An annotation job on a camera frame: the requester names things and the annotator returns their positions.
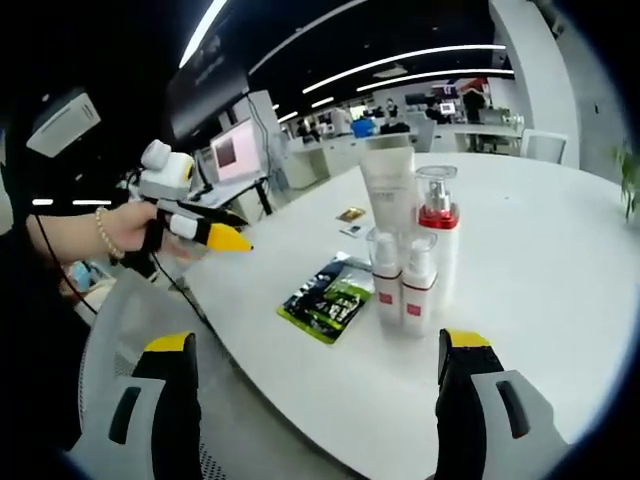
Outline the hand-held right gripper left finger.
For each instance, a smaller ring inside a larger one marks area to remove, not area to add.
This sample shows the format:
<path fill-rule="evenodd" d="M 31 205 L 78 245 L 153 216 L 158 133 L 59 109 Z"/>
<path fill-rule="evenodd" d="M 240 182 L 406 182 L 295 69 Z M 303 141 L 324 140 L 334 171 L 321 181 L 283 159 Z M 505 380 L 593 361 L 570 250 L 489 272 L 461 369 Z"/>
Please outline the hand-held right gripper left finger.
<path fill-rule="evenodd" d="M 157 338 L 133 373 L 111 380 L 82 420 L 88 479 L 201 479 L 196 336 Z"/>

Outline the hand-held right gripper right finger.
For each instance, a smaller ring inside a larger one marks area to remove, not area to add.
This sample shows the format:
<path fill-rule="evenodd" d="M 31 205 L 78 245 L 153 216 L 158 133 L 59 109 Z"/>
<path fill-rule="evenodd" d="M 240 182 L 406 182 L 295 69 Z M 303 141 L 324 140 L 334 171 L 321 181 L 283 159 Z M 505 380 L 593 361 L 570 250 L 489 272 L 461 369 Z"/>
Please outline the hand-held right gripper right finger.
<path fill-rule="evenodd" d="M 543 479 L 570 449 L 547 399 L 475 332 L 439 332 L 436 479 Z"/>

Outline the person's left hand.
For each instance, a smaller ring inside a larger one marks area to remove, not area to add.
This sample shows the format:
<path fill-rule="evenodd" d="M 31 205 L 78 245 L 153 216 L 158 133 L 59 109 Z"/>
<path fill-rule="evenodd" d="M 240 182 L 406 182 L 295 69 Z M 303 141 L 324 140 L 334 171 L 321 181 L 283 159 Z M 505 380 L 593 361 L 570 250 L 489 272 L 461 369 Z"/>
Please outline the person's left hand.
<path fill-rule="evenodd" d="M 129 202 L 115 209 L 111 227 L 115 246 L 125 253 L 141 251 L 147 227 L 157 219 L 157 213 L 156 206 L 146 201 Z"/>

